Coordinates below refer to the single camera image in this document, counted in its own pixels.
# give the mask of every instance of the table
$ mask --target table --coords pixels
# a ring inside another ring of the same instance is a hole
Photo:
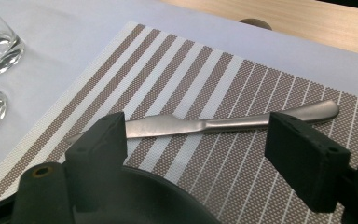
[[[358,52],[358,8],[314,0],[162,0],[234,21],[256,18],[274,31]]]

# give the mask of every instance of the knife blade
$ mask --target knife blade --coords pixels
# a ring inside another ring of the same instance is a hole
[[[325,122],[335,118],[339,106],[327,100],[281,111],[308,123]],[[127,138],[153,137],[181,133],[235,132],[264,129],[269,125],[269,113],[233,119],[178,119],[174,115],[155,115],[144,119],[126,121]],[[64,139],[72,145],[83,133]]]

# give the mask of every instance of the woven placemat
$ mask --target woven placemat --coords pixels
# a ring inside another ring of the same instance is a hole
[[[223,119],[326,99],[340,114],[315,128],[348,148],[356,167],[358,97],[130,22],[0,164],[0,200],[27,168],[64,161],[62,139],[109,113]],[[265,141],[266,131],[131,139],[126,165],[172,181],[223,223],[339,223],[342,206],[318,215],[297,198],[264,158]]]

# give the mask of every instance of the butter knife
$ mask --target butter knife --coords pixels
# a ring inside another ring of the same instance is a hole
[[[329,121],[339,113],[339,106],[331,100],[281,111],[308,123]],[[162,136],[180,133],[234,132],[264,129],[269,125],[269,113],[233,119],[183,120],[174,115],[155,115],[126,121],[127,138]],[[64,141],[72,145],[83,133]]]

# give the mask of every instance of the knife handle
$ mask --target knife handle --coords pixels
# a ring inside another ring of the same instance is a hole
[[[319,123],[335,118],[339,113],[336,102],[328,100],[311,105],[280,111],[307,123]],[[205,119],[205,132],[232,132],[253,129],[265,129],[269,126],[269,113],[234,119]]]

